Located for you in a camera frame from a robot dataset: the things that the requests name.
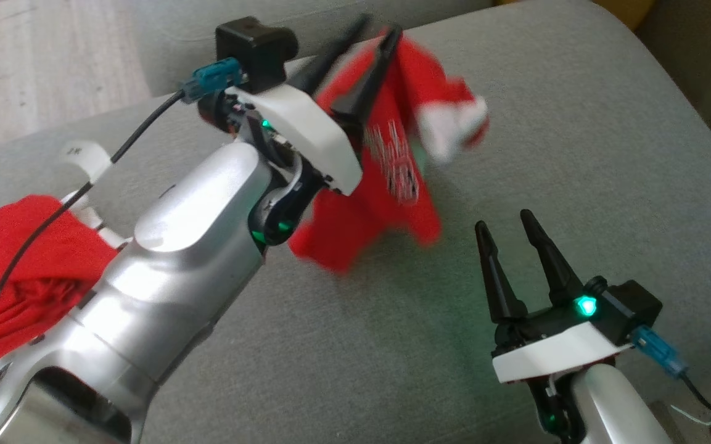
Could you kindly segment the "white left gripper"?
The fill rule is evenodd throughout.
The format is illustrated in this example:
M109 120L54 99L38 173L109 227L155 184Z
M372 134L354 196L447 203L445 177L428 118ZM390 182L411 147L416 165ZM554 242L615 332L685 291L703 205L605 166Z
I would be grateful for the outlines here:
M311 97L318 93L339 59L361 41L371 22L372 14L361 14L343 34L299 68L295 87L280 84L259 94L229 87L198 101L200 117L235 140L251 144L282 167L286 163L269 152L269 141L273 135L283 137L319 172L327 187L343 195L352 194L363 177L352 144L363 143L364 127L393 62L403 28L392 26L367 53L363 73L333 100L330 110L334 119Z

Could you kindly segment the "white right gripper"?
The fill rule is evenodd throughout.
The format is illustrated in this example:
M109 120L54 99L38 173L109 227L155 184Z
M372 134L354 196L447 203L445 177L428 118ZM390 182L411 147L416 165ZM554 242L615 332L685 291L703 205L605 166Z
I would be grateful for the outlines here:
M540 258L549 285L549 299L553 306L561 307L525 317L527 307L513 292L486 222L479 220L474 231L490 319L497 326L491 364L498 381L507 384L552 376L627 350L628 341L615 345L594 325L599 313L596 300L576 300L583 295L583 281L535 214L521 210L520 219Z

